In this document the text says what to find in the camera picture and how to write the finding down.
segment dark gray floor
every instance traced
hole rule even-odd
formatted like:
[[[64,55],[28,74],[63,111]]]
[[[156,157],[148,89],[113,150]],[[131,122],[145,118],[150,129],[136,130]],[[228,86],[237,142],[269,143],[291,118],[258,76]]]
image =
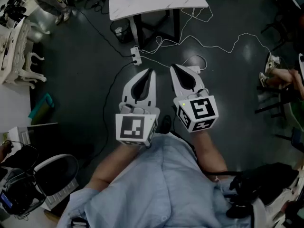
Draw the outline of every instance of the dark gray floor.
[[[270,49],[278,41],[278,34],[273,30],[260,34],[260,30],[273,20],[277,12],[271,0],[207,2],[214,14],[213,18],[209,23],[192,19],[184,29],[184,36],[193,35],[204,45],[218,45],[226,50],[231,50],[238,35],[244,32],[257,35]],[[111,22],[108,15],[83,10],[81,5],[78,4],[78,7],[111,43],[129,55],[134,42],[120,44],[109,29]],[[209,16],[210,11],[205,9],[200,18],[208,19]],[[53,25],[54,18],[41,10],[35,11],[31,17],[50,27],[52,32],[51,36],[43,37],[39,47],[42,56],[46,58],[42,71],[48,80],[39,83],[32,96],[38,100],[46,92],[50,93],[56,106],[50,121],[62,125],[62,134],[71,144],[92,143],[95,152],[98,152],[105,142],[102,107],[106,93],[115,74],[130,60],[121,58],[110,48],[77,10],[73,11],[68,22],[57,27]],[[180,14],[181,27],[188,18]],[[156,46],[153,42],[145,49],[152,50]],[[203,48],[190,38],[180,46],[161,48],[157,53],[148,55],[165,65],[181,64],[193,54],[206,58],[208,68],[200,75],[205,86],[215,96],[219,111],[219,119],[209,132],[230,170],[243,170],[276,161],[295,165],[302,156],[290,142],[274,137],[275,133],[291,134],[284,120],[271,119],[269,111],[254,114],[258,107],[258,73],[264,69],[267,53],[256,38],[242,36],[231,54],[217,48]],[[275,54],[284,57],[289,64],[297,58],[292,44],[286,44]],[[197,57],[187,64],[204,67],[203,61]],[[88,181],[99,161],[118,145],[114,136],[114,118],[115,113],[118,113],[123,87],[137,72],[146,68],[153,68],[157,73],[160,119],[166,114],[174,116],[171,107],[174,93],[168,68],[143,59],[142,65],[124,69],[112,88],[105,110],[110,132],[108,146],[87,168],[80,170],[78,180],[81,185]],[[180,135],[189,139],[178,120],[175,126]]]

